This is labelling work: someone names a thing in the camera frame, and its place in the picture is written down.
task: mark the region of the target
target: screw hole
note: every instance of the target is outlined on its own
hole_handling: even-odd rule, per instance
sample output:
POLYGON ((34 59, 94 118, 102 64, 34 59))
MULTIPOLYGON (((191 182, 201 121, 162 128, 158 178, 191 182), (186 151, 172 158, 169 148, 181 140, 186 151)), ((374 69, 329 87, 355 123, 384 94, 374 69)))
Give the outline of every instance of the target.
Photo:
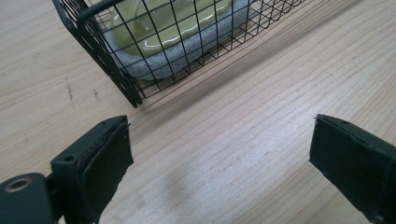
POLYGON ((73 161, 73 160, 74 160, 74 156, 68 156, 64 158, 64 161, 73 161))
POLYGON ((21 189, 26 189, 30 184, 32 184, 32 182, 32 178, 21 178, 14 180, 6 186, 6 192, 12 193, 21 189))

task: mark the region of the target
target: wire cage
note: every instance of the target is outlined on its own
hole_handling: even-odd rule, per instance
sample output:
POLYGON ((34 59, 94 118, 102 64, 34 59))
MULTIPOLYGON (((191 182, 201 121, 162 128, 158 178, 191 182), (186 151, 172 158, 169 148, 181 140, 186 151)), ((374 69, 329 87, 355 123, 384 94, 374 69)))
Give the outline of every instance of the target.
POLYGON ((53 0, 133 107, 238 48, 304 0, 53 0))

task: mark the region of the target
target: metal wire grid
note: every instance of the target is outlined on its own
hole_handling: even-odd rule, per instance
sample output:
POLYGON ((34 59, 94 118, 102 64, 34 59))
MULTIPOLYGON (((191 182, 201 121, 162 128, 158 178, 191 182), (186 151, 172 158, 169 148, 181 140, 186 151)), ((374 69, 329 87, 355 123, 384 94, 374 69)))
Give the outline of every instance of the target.
MULTIPOLYGON (((130 102, 134 101, 133 106, 137 106, 136 103, 141 104, 141 99, 150 97, 151 95, 172 86, 173 84, 193 73, 200 67, 210 62, 213 62, 225 53, 238 48, 249 39, 253 38, 263 30, 267 29, 272 23, 278 21, 283 15, 290 12, 291 9, 299 6, 304 0, 248 0, 248 4, 244 8, 237 9, 248 10, 245 22, 243 24, 236 24, 236 26, 232 24, 231 32, 226 32, 223 35, 219 35, 219 28, 221 27, 218 27, 218 23, 220 22, 220 20, 225 20, 227 17, 231 17, 231 22, 234 22, 233 15, 237 13, 237 10, 235 10, 233 8, 233 4, 231 4, 232 13, 222 19, 219 19, 219 16, 217 15, 215 10, 214 26, 216 26, 217 31, 216 38, 213 41, 215 41, 216 43, 215 47, 209 50, 205 50, 205 47, 206 45, 209 45, 211 43, 209 42, 203 44, 203 38, 200 35, 200 33, 207 27, 199 27, 198 13, 200 11, 197 10, 197 6, 194 1, 194 16, 197 18, 198 30, 201 31, 198 33, 200 36, 201 45, 198 47, 198 49, 195 50, 200 50, 202 52, 201 56, 191 61, 191 57, 183 44, 188 37, 185 39, 181 38, 180 43, 183 48, 183 52, 180 54, 180 56, 173 61, 170 61, 166 55, 166 52, 163 52, 166 59, 166 64, 154 69, 150 68, 148 63, 148 57, 142 54, 141 50, 139 50, 141 60, 132 63, 123 62, 122 60, 120 60, 118 52, 130 46, 120 49, 114 49, 105 38, 106 34, 111 32, 112 29, 117 28, 112 28, 110 26, 110 21, 112 20, 113 11, 119 11, 117 3, 121 0, 103 0, 96 2, 93 2, 91 0, 53 1, 55 6, 58 5, 58 12, 60 11, 59 8, 62 8, 66 18, 69 19, 71 21, 71 24, 75 27, 73 29, 70 24, 68 25, 69 27, 67 27, 67 25, 65 24, 69 31, 73 34, 73 36, 78 40, 78 42, 80 42, 81 45, 85 45, 85 47, 84 45, 83 47, 91 54, 96 62, 102 67, 102 69, 104 69, 104 71, 113 79, 113 81, 115 81, 115 79, 122 79, 121 84, 117 84, 117 81, 115 81, 116 85, 118 85, 118 87, 127 98, 133 99, 129 99, 130 102), (177 60, 187 61, 187 65, 184 66, 180 71, 174 71, 172 69, 171 64, 177 60), (134 66, 135 63, 145 63, 148 66, 148 72, 146 74, 140 75, 140 77, 134 76, 134 74, 132 74, 134 70, 128 68, 130 66, 134 66), (156 70, 161 70, 165 66, 168 66, 168 68, 170 69, 172 73, 171 76, 166 78, 156 77, 156 70), (151 80, 141 78, 147 76, 150 76, 151 80)), ((149 13, 157 8, 149 10, 145 1, 148 0, 144 0, 142 1, 142 3, 147 10, 146 13, 150 15, 149 13)), ((210 7, 214 7, 214 5, 218 1, 220 0, 213 0, 213 4, 210 7)), ((174 7, 172 6, 172 1, 170 1, 168 4, 171 5, 175 18, 175 23, 171 24, 171 26, 175 25, 180 34, 177 22, 181 21, 177 21, 176 13, 174 7)), ((123 20, 123 25, 127 27, 128 22, 131 22, 132 20, 135 19, 131 19, 128 21, 123 20)), ((159 39, 161 39, 159 36, 159 32, 169 28, 169 26, 163 28, 162 30, 157 30, 155 25, 154 28, 156 32, 153 35, 156 35, 159 39)), ((141 41, 136 41, 130 31, 129 34, 134 41, 133 44, 137 45, 137 43, 141 41)))

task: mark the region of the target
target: wood grain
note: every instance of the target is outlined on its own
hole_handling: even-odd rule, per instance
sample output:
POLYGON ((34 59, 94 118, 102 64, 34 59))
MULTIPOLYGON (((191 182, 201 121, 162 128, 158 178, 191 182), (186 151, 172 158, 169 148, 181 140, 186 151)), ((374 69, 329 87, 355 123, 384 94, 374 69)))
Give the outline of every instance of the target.
POLYGON ((0 179, 48 174, 93 125, 126 114, 135 164, 102 223, 367 223, 308 152, 318 113, 396 145, 394 11, 305 1, 133 109, 51 1, 3 0, 0 179))

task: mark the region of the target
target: light wood surface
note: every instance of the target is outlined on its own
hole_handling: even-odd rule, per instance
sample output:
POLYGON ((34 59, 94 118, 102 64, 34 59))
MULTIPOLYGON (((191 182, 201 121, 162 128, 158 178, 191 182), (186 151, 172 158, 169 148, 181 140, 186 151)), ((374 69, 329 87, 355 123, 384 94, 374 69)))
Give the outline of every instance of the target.
POLYGON ((308 152, 318 113, 396 145, 395 11, 306 1, 134 109, 51 1, 2 0, 0 180, 47 175, 96 123, 126 114, 135 164, 102 223, 366 223, 308 152))

